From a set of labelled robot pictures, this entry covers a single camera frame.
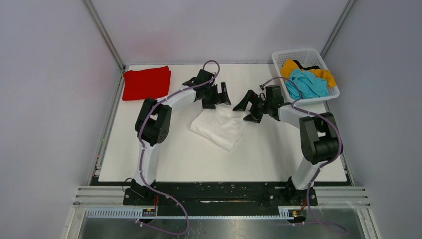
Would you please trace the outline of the white t shirt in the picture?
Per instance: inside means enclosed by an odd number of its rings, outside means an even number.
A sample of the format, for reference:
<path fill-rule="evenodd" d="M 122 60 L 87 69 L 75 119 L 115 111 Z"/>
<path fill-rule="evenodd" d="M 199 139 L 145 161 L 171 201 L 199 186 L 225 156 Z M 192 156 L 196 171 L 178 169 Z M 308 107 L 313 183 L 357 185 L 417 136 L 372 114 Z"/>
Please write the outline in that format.
<path fill-rule="evenodd" d="M 243 120 L 246 112 L 234 112 L 230 106 L 218 106 L 214 110 L 204 109 L 190 126 L 190 130 L 226 151 L 241 139 L 247 125 Z"/>

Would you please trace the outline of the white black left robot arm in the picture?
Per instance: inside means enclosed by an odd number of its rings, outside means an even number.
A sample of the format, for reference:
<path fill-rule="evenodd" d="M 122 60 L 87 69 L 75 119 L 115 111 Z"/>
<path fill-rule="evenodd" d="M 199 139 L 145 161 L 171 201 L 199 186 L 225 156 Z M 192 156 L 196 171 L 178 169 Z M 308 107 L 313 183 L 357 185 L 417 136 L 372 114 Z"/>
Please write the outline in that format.
<path fill-rule="evenodd" d="M 130 189 L 135 198 L 144 205 L 154 200 L 158 151 L 170 131 L 172 113 L 180 108 L 201 101 L 202 108 L 214 110 L 219 104 L 230 105 L 225 82 L 215 84 L 219 71 L 200 69 L 198 74 L 184 82 L 175 92 L 158 99 L 144 100 L 135 123 L 139 142 L 138 170 L 131 180 Z"/>

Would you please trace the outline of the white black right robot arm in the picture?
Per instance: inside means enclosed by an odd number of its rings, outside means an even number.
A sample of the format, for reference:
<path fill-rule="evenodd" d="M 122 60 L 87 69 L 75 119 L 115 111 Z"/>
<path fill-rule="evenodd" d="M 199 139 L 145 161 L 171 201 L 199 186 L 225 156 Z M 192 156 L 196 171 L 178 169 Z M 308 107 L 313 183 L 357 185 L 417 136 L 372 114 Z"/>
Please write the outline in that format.
<path fill-rule="evenodd" d="M 244 112 L 247 107 L 250 108 L 249 114 L 244 117 L 244 121 L 260 123 L 264 115 L 269 115 L 299 129 L 303 159 L 288 179 L 283 193 L 288 203 L 298 205 L 309 197 L 322 168 L 342 153 L 343 143 L 334 115 L 329 112 L 317 114 L 285 102 L 278 85 L 266 87 L 262 97 L 248 90 L 232 110 Z"/>

